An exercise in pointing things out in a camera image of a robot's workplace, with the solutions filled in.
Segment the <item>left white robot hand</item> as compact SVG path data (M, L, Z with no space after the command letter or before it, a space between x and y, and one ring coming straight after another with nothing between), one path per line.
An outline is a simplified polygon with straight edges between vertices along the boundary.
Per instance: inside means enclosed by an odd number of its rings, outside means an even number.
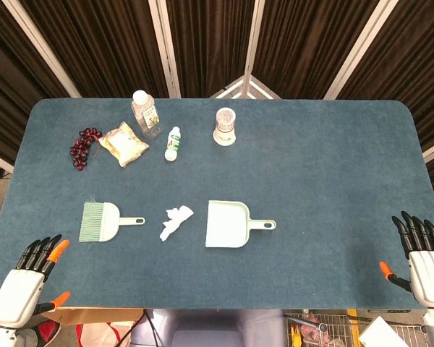
M71 293L65 291L48 302L39 302L54 266L69 246L58 234L38 239L22 253L15 268L5 277L0 288L0 328L17 330L34 315L61 307Z

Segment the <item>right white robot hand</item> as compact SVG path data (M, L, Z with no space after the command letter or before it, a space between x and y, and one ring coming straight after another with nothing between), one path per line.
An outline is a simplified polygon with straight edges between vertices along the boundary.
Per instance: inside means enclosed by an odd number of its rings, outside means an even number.
M434 224L406 211L391 220L408 262L409 279L400 278L384 261L379 263L380 271L388 282L413 294L422 306L434 309Z

